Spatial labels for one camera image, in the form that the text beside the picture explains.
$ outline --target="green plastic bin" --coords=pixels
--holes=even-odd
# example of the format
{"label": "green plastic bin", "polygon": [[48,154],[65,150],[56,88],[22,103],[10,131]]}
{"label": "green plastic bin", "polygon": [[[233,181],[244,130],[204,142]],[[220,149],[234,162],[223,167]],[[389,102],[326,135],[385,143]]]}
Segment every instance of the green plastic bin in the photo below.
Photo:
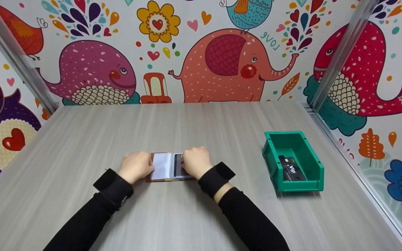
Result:
{"label": "green plastic bin", "polygon": [[[302,132],[265,132],[265,136],[263,157],[278,192],[323,191],[323,165]],[[284,181],[279,155],[294,158],[306,181]]]}

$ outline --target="wood grain surface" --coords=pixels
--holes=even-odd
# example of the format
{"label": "wood grain surface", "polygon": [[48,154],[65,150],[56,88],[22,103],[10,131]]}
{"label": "wood grain surface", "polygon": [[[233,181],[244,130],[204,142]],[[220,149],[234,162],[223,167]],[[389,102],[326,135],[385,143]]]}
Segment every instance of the wood grain surface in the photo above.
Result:
{"label": "wood grain surface", "polygon": [[[325,190],[278,194],[265,131],[300,130],[325,167]],[[106,168],[139,150],[206,146],[285,236],[292,251],[401,251],[340,153],[295,101],[61,107],[0,175],[0,251],[42,250],[96,190]],[[138,182],[92,250],[246,250],[196,181]]]}

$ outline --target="elephant ear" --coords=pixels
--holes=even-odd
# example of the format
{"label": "elephant ear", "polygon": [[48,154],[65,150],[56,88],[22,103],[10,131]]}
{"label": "elephant ear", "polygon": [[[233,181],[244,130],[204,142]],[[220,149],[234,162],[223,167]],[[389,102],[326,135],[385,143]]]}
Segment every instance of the elephant ear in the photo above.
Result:
{"label": "elephant ear", "polygon": [[214,38],[206,47],[206,65],[219,76],[238,75],[241,50],[246,39],[240,35],[221,35]]}

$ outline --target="person's right hand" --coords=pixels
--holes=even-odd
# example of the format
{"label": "person's right hand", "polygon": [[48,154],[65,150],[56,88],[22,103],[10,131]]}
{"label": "person's right hand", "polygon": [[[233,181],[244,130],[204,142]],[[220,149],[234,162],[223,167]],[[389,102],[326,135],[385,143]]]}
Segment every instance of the person's right hand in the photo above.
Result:
{"label": "person's right hand", "polygon": [[185,150],[182,154],[182,159],[185,171],[197,180],[213,167],[210,162],[209,152],[204,146]]}

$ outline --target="cartoon car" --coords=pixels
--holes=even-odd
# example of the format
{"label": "cartoon car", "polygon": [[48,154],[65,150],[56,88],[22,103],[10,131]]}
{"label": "cartoon car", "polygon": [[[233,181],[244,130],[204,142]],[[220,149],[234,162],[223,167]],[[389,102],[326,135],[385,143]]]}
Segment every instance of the cartoon car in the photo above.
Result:
{"label": "cartoon car", "polygon": [[142,104],[172,103],[167,96],[167,84],[162,73],[146,73],[144,75],[146,95],[141,97]]}

